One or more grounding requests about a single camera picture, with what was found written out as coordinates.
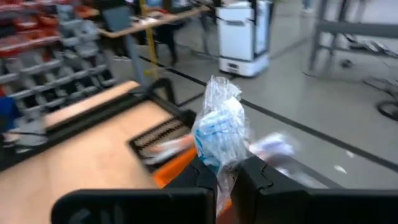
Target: warehouse floor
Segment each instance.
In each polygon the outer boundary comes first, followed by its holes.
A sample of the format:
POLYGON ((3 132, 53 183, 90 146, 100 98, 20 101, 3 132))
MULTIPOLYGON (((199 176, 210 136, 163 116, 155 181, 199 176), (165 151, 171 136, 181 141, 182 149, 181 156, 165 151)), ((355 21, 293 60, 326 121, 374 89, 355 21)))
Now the warehouse floor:
MULTIPOLYGON (((330 17, 336 13, 334 3, 330 17)), ((373 0, 364 21, 396 22, 395 0, 373 0)), ((398 186, 398 123, 380 115, 374 108, 391 97, 363 85, 369 77, 397 79, 398 63, 392 59, 338 52, 331 70, 325 75, 321 55, 318 68, 307 76, 306 66, 315 16, 301 16, 300 0, 282 1, 275 12, 271 29, 271 65, 253 79, 236 78, 218 72, 216 60, 207 60, 180 49, 180 63, 168 71, 183 108, 201 110, 205 83, 212 75, 232 80, 243 91, 244 109, 259 139, 282 131, 295 139, 294 159, 309 170, 319 187, 350 189, 394 189, 398 186), (348 58, 354 66, 342 69, 341 59, 348 58)), ((200 48, 200 30, 187 27, 178 34, 178 41, 200 48)), ((216 27, 211 28, 211 50, 216 54, 216 27)), ((377 39, 391 50, 398 50, 395 40, 377 39)), ((141 55, 149 58, 146 47, 141 55)), ((168 50, 160 50, 160 63, 168 64, 168 50)), ((150 65, 142 61, 146 68, 150 65)), ((132 78, 127 62, 113 62, 113 72, 121 78, 132 78)))

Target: wooden tabletop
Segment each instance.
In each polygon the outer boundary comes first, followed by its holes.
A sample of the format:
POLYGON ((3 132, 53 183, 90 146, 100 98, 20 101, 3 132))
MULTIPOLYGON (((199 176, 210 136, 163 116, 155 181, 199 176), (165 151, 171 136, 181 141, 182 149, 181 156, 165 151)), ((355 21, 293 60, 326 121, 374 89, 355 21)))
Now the wooden tabletop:
POLYGON ((158 20, 156 20, 154 22, 148 22, 148 23, 145 23, 145 24, 140 24, 140 23, 134 23, 133 22, 131 24, 132 25, 131 28, 127 28, 127 29, 121 30, 119 32, 108 32, 108 31, 106 31, 104 29, 98 29, 98 32, 101 35, 104 35, 104 36, 106 36, 108 38, 117 38, 117 37, 121 37, 121 36, 124 36, 124 35, 127 35, 127 34, 133 34, 133 33, 140 32, 140 31, 143 31, 143 30, 146 30, 146 29, 149 29, 149 28, 161 26, 161 25, 168 24, 168 23, 171 23, 171 22, 174 22, 174 21, 178 21, 178 20, 181 20, 181 19, 192 17, 192 16, 197 15, 197 14, 203 12, 203 11, 208 11, 208 10, 210 10, 208 7, 201 6, 201 7, 194 8, 194 9, 191 9, 189 11, 181 12, 181 13, 178 13, 178 14, 165 14, 163 18, 158 19, 158 20))
MULTIPOLYGON (((123 94, 129 82, 48 115, 48 124, 123 94)), ((126 142, 172 116, 142 103, 0 173, 0 223, 48 224, 52 205, 76 189, 155 188, 126 142)))

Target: blue object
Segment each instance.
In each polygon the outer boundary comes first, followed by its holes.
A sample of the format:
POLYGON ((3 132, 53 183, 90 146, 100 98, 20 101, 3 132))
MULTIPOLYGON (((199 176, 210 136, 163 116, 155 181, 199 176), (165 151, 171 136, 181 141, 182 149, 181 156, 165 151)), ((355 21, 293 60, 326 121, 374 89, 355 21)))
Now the blue object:
POLYGON ((15 100, 11 97, 0 97, 0 133, 15 128, 15 120, 21 117, 15 100))
POLYGON ((303 0, 304 9, 312 8, 312 0, 303 0))

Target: plastic bag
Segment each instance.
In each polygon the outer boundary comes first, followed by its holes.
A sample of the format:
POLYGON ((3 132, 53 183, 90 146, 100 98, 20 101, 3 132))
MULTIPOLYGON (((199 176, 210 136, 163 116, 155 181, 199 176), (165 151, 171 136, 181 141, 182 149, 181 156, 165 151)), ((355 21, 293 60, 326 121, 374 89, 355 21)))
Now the plastic bag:
POLYGON ((233 169, 248 157, 250 131, 240 94, 228 79, 211 77, 203 109, 192 128, 199 158, 218 179, 217 214, 232 191, 233 169))
POLYGON ((311 188, 319 188, 313 178, 303 172, 301 166, 291 158, 299 150, 294 138, 288 134, 272 133, 250 145, 249 151, 266 161, 287 177, 311 188))

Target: blue item in bag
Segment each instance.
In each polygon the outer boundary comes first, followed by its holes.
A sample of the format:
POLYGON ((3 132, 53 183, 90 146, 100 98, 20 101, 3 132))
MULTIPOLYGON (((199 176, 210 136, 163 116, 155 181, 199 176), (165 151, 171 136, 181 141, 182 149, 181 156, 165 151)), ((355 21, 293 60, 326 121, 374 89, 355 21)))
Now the blue item in bag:
POLYGON ((21 117, 15 100, 11 97, 0 97, 0 133, 15 128, 15 120, 21 117))

